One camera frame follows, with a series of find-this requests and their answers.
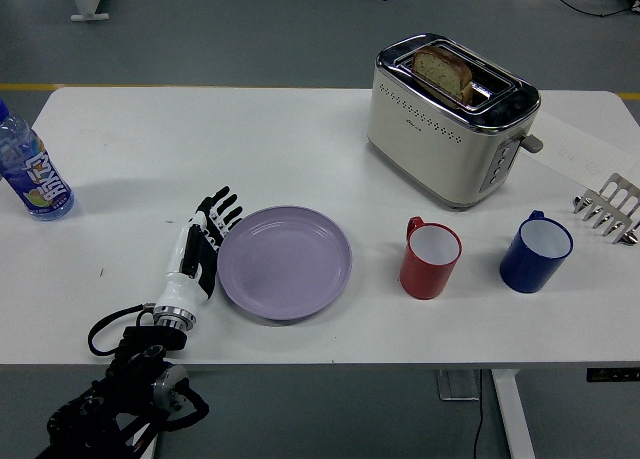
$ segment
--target white toaster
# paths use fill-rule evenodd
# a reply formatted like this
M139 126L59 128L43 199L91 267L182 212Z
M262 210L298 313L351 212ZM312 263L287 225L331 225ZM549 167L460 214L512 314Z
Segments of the white toaster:
M447 49L471 69L473 97L463 104L411 70L423 46ZM384 49L375 66L369 141L402 171L452 208L467 208L507 178L527 136L538 91L443 36L422 34Z

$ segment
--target plate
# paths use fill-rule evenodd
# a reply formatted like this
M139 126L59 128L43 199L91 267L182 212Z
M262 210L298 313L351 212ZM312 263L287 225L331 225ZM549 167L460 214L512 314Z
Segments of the plate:
M328 217L298 206L242 219L218 252L229 298L265 319L301 319L333 302L351 274L351 247Z

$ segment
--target robotic hand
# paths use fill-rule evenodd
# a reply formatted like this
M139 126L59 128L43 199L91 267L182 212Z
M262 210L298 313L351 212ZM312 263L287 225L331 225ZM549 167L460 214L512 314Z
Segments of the robotic hand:
M224 187L205 198L182 228L167 268L167 286L157 303L115 312L91 329L91 352L114 358L104 379L93 381L90 389L51 416L47 424L51 445L38 458L139 458L159 432L189 427L208 414L209 406L189 387L184 367L164 357L167 351L184 348L198 307L213 293L218 250L242 213L240 206L229 212L237 200L229 193ZM104 327L135 312L139 313L136 325L125 329L116 348L103 352L93 345ZM145 314L153 315L153 325L140 324ZM187 401L194 411L169 421ZM120 414L134 419L121 428Z

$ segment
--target toaster lever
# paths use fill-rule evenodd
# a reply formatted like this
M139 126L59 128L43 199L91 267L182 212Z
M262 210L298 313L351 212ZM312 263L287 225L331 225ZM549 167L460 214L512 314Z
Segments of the toaster lever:
M544 144L533 134L529 134L520 142L520 145L524 147L525 151L529 151L531 154L536 154L542 150Z

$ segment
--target metal toast rack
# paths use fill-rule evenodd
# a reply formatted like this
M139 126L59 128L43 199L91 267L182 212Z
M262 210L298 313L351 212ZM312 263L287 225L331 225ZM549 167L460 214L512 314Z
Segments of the metal toast rack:
M605 191L611 189L612 184L615 187L614 191L605 196ZM633 227L631 225L634 221L633 214L640 208L640 189L620 174L612 174L599 192L587 189L582 197L577 196L573 200L573 205L574 214L585 212L583 221L595 218L593 229L604 227L603 236L617 231L614 244L633 246L638 243L635 230L640 226L640 222Z

